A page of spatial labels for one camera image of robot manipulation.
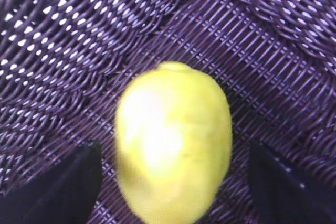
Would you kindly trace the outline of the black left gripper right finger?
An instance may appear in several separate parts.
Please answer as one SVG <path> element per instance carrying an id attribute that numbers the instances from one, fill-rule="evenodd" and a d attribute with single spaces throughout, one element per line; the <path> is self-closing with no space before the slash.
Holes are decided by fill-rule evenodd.
<path id="1" fill-rule="evenodd" d="M 335 223 L 335 190 L 265 143 L 250 143 L 248 184 L 261 223 Z"/>

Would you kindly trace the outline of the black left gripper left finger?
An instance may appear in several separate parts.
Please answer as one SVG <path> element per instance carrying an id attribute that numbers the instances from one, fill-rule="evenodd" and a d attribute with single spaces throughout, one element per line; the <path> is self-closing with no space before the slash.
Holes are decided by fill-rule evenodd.
<path id="1" fill-rule="evenodd" d="M 87 223 L 101 185 L 101 146 L 85 144 L 2 196 L 1 223 Z"/>

